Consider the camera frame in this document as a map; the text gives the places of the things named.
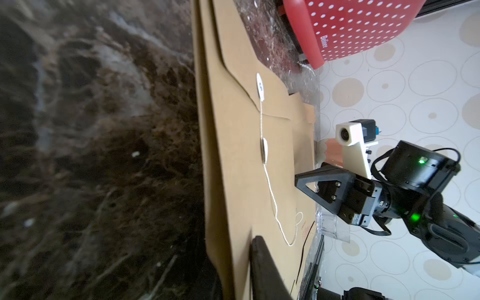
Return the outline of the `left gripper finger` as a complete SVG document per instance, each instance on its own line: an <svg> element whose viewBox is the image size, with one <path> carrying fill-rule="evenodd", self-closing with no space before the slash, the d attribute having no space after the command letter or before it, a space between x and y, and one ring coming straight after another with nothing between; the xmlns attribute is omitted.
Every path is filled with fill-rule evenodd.
<svg viewBox="0 0 480 300"><path fill-rule="evenodd" d="M262 236L250 246L252 298L254 300L290 300L289 291Z"/></svg>

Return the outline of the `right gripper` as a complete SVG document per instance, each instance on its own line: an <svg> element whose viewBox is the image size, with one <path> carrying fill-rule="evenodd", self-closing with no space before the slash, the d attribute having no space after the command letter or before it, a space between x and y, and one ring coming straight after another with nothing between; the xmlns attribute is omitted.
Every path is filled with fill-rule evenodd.
<svg viewBox="0 0 480 300"><path fill-rule="evenodd" d="M385 183L357 177L331 164L295 175L295 186L317 204L352 226L368 226L390 207Z"/></svg>

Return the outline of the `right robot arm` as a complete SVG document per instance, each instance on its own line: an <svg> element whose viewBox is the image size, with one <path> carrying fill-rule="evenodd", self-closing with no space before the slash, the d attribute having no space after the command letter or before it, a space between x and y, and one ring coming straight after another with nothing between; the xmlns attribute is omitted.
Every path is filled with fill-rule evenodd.
<svg viewBox="0 0 480 300"><path fill-rule="evenodd" d="M480 227L443 202L442 192L460 170L460 158L442 155L410 142L397 146L371 164L372 178L324 163L295 176L295 186L346 224L389 236L386 224L402 219L409 233L442 260L480 275Z"/></svg>

